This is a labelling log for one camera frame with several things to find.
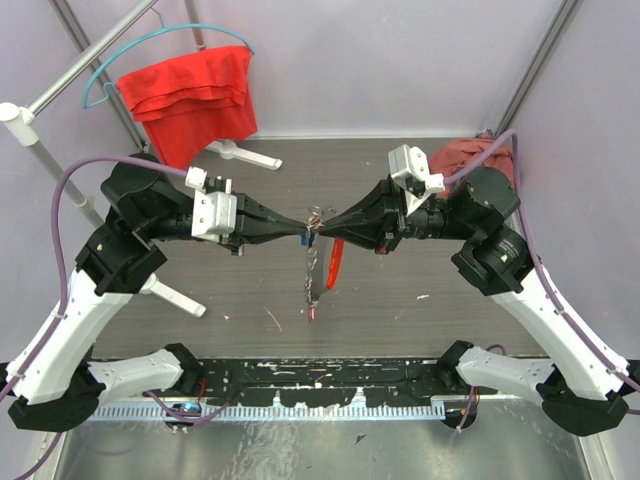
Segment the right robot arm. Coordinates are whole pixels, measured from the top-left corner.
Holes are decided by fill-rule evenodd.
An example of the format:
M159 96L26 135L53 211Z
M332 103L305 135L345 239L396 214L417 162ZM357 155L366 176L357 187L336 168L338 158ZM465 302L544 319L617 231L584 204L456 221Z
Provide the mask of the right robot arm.
M386 178L324 221L319 233L381 255L405 238L461 241L451 258L460 275L510 313L546 354L519 359L456 341L437 361L442 388L459 394L484 387L526 399L577 436L617 427L631 412L625 398L639 382L639 363L598 340L562 300L527 240L508 226L520 205L509 179L478 167L447 198L431 196L414 212L403 196Z

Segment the metal key organizer red handle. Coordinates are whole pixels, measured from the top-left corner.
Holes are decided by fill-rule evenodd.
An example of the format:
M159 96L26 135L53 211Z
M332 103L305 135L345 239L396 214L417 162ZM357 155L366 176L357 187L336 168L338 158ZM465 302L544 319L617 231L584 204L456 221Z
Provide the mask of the metal key organizer red handle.
M331 254L328 254L331 237L323 237L317 233L324 220L329 220L336 215L337 210L333 207L311 206L307 220L307 232L301 235L301 245L306 248L306 273L303 291L309 323L313 323L315 320L320 297L334 288L339 273L344 242L335 238Z

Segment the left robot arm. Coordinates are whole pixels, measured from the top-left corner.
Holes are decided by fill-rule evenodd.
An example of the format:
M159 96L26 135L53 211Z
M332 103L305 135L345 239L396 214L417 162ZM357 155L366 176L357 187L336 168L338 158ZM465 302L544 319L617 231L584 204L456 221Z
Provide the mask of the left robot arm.
M150 288L166 260L161 242L212 242L239 254L247 244L307 230L200 168L179 169L143 154L112 162L101 186L110 205L105 220L74 268L60 270L59 302L36 336L2 367L1 393L13 397L8 414L20 430L62 433L115 400L198 391L202 365L180 343L115 362L88 357L108 322Z

